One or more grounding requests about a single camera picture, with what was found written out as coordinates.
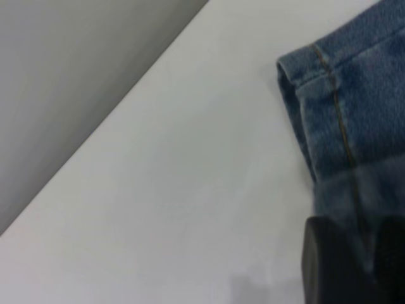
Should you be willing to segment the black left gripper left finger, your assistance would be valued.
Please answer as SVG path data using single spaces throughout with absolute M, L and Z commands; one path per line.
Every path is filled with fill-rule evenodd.
M 306 303 L 377 302 L 346 234 L 326 217 L 306 221 L 301 269 Z

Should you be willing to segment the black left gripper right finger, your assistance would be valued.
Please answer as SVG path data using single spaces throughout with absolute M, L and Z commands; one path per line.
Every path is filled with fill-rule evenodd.
M 374 274 L 388 303 L 404 303 L 404 217 L 386 217 L 377 234 Z

